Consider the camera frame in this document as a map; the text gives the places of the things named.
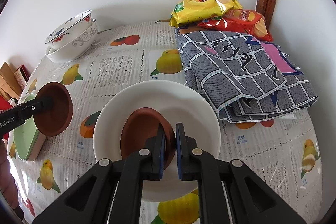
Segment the stacked bowls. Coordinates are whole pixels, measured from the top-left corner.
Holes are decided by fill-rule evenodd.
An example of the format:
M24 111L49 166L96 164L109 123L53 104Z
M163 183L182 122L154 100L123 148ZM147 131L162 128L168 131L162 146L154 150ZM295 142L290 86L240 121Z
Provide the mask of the stacked bowls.
M45 40L46 57L54 63L73 61L82 56L97 36L97 23L91 10L68 19Z

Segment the yellow fruit print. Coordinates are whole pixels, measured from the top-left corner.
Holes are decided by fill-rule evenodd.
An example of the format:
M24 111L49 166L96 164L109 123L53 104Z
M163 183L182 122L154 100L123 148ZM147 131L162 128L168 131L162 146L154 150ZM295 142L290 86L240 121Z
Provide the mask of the yellow fruit print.
M43 188L50 190L54 189L56 192L61 193L58 185L54 180L53 165L50 160L45 160L40 170L40 176L36 183L41 183Z
M83 77L78 73L79 64L75 64L70 67L63 75L63 79L60 82L63 85L70 85L74 81L83 80Z
M182 70L182 61L179 55L179 51L176 49L166 50L162 53L162 56L156 61L156 69L151 73L156 75L159 73L163 74L174 74Z
M15 148L15 143L13 142L8 153L8 155L10 155L11 158L14 157L14 159L16 159Z
M28 89L28 91L27 91L26 94L31 93L31 92L33 92L34 90L36 90L36 82L37 82L37 78L35 78L35 79L32 81L32 83L30 84L29 89Z
M310 139L307 139L303 145L301 179L303 178L305 173L308 173L313 169L315 162L319 158L320 155L315 150L314 142Z
M199 218L198 191L181 198L160 202L158 215L151 224L192 224Z

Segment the terracotta pot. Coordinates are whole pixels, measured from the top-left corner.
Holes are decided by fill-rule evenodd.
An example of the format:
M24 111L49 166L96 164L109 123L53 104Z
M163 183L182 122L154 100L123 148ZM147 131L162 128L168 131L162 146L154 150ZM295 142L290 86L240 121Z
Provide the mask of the terracotta pot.
M47 137L54 137L62 133L70 124L73 114L73 104L67 88L57 82L44 85L36 98L50 96L53 107L47 111L34 115L37 129Z
M176 150L174 130L159 112L149 107L139 108L128 117L120 139L122 158L125 159L134 151L144 148L146 140L156 136L159 123L162 124L166 135L164 169L167 168Z

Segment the yellow chip bag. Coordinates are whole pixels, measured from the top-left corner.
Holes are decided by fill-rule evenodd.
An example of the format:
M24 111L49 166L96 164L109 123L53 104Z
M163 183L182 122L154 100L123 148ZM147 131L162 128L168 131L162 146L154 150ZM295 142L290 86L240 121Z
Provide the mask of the yellow chip bag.
M170 16L170 26L195 22L221 16L229 9L242 9L237 0L183 0L178 3Z

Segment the human hand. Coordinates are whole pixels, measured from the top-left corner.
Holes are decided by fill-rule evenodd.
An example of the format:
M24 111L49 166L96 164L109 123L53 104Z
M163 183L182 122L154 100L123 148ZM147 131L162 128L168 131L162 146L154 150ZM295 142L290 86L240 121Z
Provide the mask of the human hand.
M0 190L8 204L15 209L19 205L17 187L11 174L11 165L7 159L7 149L0 139Z

